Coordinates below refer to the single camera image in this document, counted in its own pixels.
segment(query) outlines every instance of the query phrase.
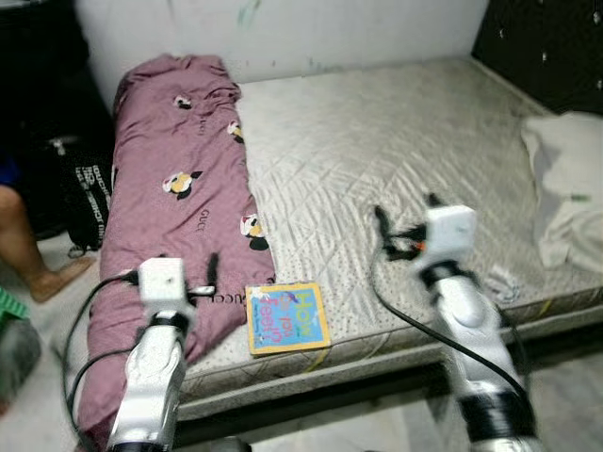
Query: bare foot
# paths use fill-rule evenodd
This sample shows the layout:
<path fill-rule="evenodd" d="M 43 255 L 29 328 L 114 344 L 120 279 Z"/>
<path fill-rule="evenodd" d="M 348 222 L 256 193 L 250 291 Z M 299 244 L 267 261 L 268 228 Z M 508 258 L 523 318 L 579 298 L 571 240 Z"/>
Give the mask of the bare foot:
<path fill-rule="evenodd" d="M 64 266 L 58 271 L 49 271 L 29 287 L 31 298 L 37 303 L 44 303 L 46 300 L 56 295 L 67 284 L 84 273 L 95 259 L 91 257 L 81 257 Z"/>

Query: children's book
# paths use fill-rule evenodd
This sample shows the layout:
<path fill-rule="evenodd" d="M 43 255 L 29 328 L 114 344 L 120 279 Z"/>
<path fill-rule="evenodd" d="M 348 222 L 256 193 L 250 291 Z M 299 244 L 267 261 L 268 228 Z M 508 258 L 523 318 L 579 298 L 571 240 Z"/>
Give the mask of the children's book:
<path fill-rule="evenodd" d="M 331 344 L 315 282 L 248 286 L 246 300 L 253 355 Z"/>

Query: black cable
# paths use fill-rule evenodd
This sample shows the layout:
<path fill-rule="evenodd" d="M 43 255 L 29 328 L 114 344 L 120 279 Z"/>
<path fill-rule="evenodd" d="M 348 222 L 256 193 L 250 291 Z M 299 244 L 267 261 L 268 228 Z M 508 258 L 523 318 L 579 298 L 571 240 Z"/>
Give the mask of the black cable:
<path fill-rule="evenodd" d="M 70 414 L 69 418 L 70 418 L 70 422 L 72 425 L 72 429 L 75 432 L 75 434 L 77 435 L 77 438 L 79 439 L 80 444 L 82 445 L 82 447 L 84 447 L 84 449 L 86 449 L 87 452 L 96 452 L 96 447 L 92 443 L 91 439 L 88 438 L 79 429 L 77 423 L 75 422 L 75 419 L 73 419 L 73 411 L 70 410 L 70 406 L 69 406 L 69 398 L 70 397 L 67 394 L 67 374 L 69 371 L 69 352 L 71 349 L 73 334 L 75 333 L 75 330 L 77 329 L 77 325 L 81 321 L 82 317 L 84 316 L 84 313 L 86 312 L 86 310 L 92 303 L 92 300 L 94 299 L 96 294 L 98 292 L 100 292 L 101 289 L 103 289 L 104 287 L 106 287 L 107 285 L 109 285 L 111 283 L 114 283 L 115 281 L 129 281 L 129 279 L 132 278 L 131 273 L 132 272 L 127 273 L 126 275 L 119 275 L 119 276 L 113 276 L 111 278 L 107 278 L 106 280 L 99 282 L 96 285 L 96 287 L 94 287 L 92 289 L 92 291 L 88 295 L 88 298 L 86 299 L 86 301 L 84 301 L 84 303 L 80 307 L 79 312 L 77 313 L 77 316 L 75 317 L 75 320 L 73 321 L 72 327 L 69 330 L 69 334 L 67 334 L 67 339 L 65 341 L 65 347 L 63 348 L 63 356 L 61 357 L 63 402 L 65 403 L 65 407 L 67 408 L 68 413 Z"/>
<path fill-rule="evenodd" d="M 519 350 L 519 357 L 521 359 L 521 367 L 524 374 L 524 388 L 526 390 L 526 394 L 530 396 L 530 374 L 531 374 L 531 364 L 530 358 L 528 357 L 528 352 L 526 351 L 526 347 L 524 346 L 524 341 L 521 339 L 519 335 L 519 330 L 517 329 L 517 325 L 515 322 L 505 313 L 498 305 L 496 305 L 498 314 L 502 317 L 507 326 L 511 329 L 511 335 L 517 344 L 517 349 Z"/>
<path fill-rule="evenodd" d="M 492 370 L 493 372 L 495 372 L 496 374 L 498 374 L 499 376 L 501 376 L 505 381 L 507 381 L 511 385 L 511 387 L 513 387 L 513 389 L 515 390 L 515 392 L 517 393 L 517 395 L 525 403 L 526 409 L 529 410 L 530 412 L 532 412 L 532 408 L 531 408 L 531 404 L 530 404 L 530 399 L 528 397 L 528 394 L 526 393 L 526 390 L 521 386 L 521 384 L 519 384 L 519 382 L 516 379 L 514 379 L 511 375 L 509 375 L 504 369 L 501 369 L 496 364 L 494 364 L 491 361 L 485 359 L 484 357 L 482 357 L 478 353 L 470 350 L 469 348 L 462 346 L 461 344 L 459 344 L 458 342 L 450 339 L 449 337 L 446 337 L 444 334 L 441 334 L 438 331 L 431 329 L 430 327 L 428 327 L 427 325 L 424 325 L 423 323 L 419 322 L 418 320 L 414 320 L 410 316 L 408 316 L 405 313 L 399 311 L 394 306 L 392 306 L 387 301 L 385 301 L 385 299 L 381 296 L 381 294 L 377 290 L 377 284 L 375 282 L 375 264 L 377 263 L 377 259 L 379 258 L 379 254 L 381 253 L 381 250 L 382 249 L 379 248 L 375 252 L 375 255 L 373 257 L 372 263 L 370 265 L 370 275 L 369 275 L 370 286 L 371 286 L 371 288 L 372 288 L 372 290 L 373 290 L 373 292 L 375 294 L 375 297 L 377 297 L 377 300 L 381 303 L 381 305 L 387 311 L 389 311 L 390 313 L 392 313 L 396 317 L 404 320 L 406 323 L 409 323 L 413 327 L 417 328 L 419 331 L 427 334 L 428 336 L 432 337 L 433 339 L 435 339 L 435 340 L 437 340 L 437 341 L 439 341 L 439 342 L 441 342 L 441 343 L 443 343 L 443 344 L 445 344 L 445 345 L 447 345 L 447 346 L 449 346 L 451 348 L 454 348 L 455 350 L 463 353 L 465 356 L 468 356 L 469 358 L 477 361 L 478 363 L 483 364 L 488 369 Z"/>
<path fill-rule="evenodd" d="M 84 375 L 86 375 L 86 372 L 88 372 L 88 369 L 90 369 L 93 365 L 95 365 L 96 363 L 98 363 L 99 361 L 103 360 L 104 358 L 108 358 L 110 356 L 115 356 L 115 355 L 121 355 L 123 353 L 130 353 L 134 348 L 130 347 L 130 348 L 124 348 L 121 350 L 112 350 L 112 351 L 108 351 L 106 353 L 102 353 L 92 359 L 90 359 L 87 363 L 85 363 L 81 369 L 79 369 L 79 372 L 77 372 L 77 375 L 75 376 L 75 379 L 73 380 L 73 386 L 72 386 L 72 391 L 69 394 L 69 397 L 67 398 L 67 409 L 69 410 L 69 415 L 72 417 L 73 419 L 73 405 L 75 403 L 75 396 L 77 394 L 77 388 L 79 387 L 79 383 L 81 382 L 81 380 L 84 378 Z"/>

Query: black headboard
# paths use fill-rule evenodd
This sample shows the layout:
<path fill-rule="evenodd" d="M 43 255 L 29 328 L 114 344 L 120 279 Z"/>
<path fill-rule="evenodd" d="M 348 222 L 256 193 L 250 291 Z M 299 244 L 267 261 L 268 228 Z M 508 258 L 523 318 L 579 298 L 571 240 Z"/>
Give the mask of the black headboard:
<path fill-rule="evenodd" d="M 553 111 L 603 115 L 603 0 L 490 0 L 472 55 Z"/>

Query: cartoon print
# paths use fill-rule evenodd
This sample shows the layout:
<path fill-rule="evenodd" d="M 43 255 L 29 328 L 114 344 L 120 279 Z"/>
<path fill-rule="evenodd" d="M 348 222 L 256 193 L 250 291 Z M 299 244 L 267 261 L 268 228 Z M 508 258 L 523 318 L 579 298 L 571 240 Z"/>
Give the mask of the cartoon print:
<path fill-rule="evenodd" d="M 174 106 L 177 106 L 178 108 L 182 108 L 183 110 L 190 110 L 192 108 L 190 99 L 187 99 L 186 97 L 183 97 L 183 96 L 176 96 L 173 100 L 173 104 L 174 104 Z"/>
<path fill-rule="evenodd" d="M 182 171 L 176 172 L 163 181 L 163 191 L 166 193 L 175 193 L 177 200 L 183 200 L 190 194 L 192 181 L 198 179 L 202 174 L 202 171 L 195 171 L 191 174 L 186 174 Z"/>
<path fill-rule="evenodd" d="M 241 233 L 246 237 L 249 237 L 252 241 L 249 244 L 249 248 L 256 251 L 263 251 L 268 249 L 268 242 L 257 214 L 246 215 L 241 219 Z"/>
<path fill-rule="evenodd" d="M 230 121 L 228 127 L 226 128 L 226 132 L 233 136 L 237 143 L 243 144 L 245 140 L 243 139 L 243 132 L 241 131 L 241 126 L 238 125 L 236 121 Z"/>

